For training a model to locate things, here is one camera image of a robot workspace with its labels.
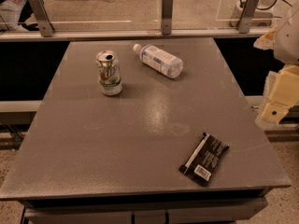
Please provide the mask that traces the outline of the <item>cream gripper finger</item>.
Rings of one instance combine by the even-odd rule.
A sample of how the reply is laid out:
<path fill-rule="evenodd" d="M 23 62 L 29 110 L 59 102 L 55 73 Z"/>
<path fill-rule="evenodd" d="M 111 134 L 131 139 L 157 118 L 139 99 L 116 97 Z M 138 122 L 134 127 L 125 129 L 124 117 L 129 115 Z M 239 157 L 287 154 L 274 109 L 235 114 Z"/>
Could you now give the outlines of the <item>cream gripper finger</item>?
<path fill-rule="evenodd" d="M 253 43 L 253 47 L 262 50 L 273 49 L 276 29 L 276 27 L 273 27 L 266 34 L 257 38 L 256 41 Z"/>
<path fill-rule="evenodd" d="M 263 89 L 260 119 L 279 124 L 299 102 L 299 66 L 285 65 L 278 72 L 270 71 Z"/>

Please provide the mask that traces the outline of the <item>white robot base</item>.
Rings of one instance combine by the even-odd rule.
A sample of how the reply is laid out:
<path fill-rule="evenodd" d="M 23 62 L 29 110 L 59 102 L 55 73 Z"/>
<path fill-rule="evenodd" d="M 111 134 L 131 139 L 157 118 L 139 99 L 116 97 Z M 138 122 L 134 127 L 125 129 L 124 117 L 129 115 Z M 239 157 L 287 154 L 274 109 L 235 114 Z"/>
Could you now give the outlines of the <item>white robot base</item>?
<path fill-rule="evenodd" d="M 258 6 L 256 7 L 252 25 L 253 26 L 270 26 L 272 20 L 274 19 L 273 6 L 276 4 L 277 0 L 260 0 Z M 241 13 L 243 11 L 243 6 L 245 5 L 244 0 L 240 0 L 235 4 L 234 11 L 231 16 L 230 24 L 232 27 L 236 27 L 238 20 L 240 19 Z"/>

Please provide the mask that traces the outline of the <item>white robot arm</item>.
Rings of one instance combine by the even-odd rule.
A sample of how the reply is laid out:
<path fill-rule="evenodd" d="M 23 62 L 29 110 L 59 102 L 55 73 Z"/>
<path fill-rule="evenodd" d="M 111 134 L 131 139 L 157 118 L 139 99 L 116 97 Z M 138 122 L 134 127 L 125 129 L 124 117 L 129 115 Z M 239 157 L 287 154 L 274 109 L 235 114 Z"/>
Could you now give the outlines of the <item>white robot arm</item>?
<path fill-rule="evenodd" d="M 278 125 L 299 102 L 299 1 L 253 47 L 273 50 L 275 59 L 284 64 L 278 72 L 268 73 L 255 120 L 259 127 Z"/>

